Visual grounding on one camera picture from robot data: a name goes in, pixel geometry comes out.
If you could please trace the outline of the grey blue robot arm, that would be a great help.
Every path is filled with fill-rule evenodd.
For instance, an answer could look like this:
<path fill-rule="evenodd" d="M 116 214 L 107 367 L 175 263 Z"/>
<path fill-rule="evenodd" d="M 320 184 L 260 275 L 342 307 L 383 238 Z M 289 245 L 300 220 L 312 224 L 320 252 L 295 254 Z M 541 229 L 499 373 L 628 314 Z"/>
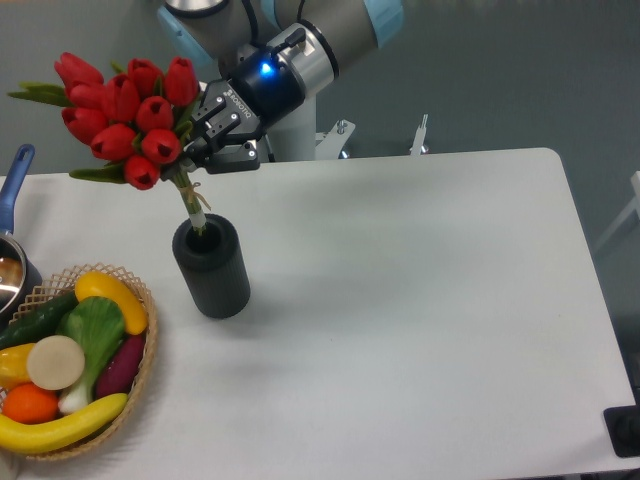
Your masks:
<path fill-rule="evenodd" d="M 399 1 L 167 1 L 179 51 L 218 63 L 203 85 L 181 157 L 163 179 L 203 168 L 255 170 L 316 157 L 316 96 L 401 29 Z"/>

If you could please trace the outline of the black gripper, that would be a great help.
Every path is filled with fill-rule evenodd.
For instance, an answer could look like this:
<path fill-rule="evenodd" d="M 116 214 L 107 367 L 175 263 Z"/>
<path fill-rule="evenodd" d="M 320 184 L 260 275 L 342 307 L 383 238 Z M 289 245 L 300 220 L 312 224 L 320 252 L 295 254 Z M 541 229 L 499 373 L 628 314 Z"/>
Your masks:
<path fill-rule="evenodd" d="M 255 52 L 227 79 L 201 82 L 200 87 L 190 115 L 191 143 L 183 152 L 209 174 L 257 170 L 254 139 L 304 101 L 293 68 L 275 48 Z"/>

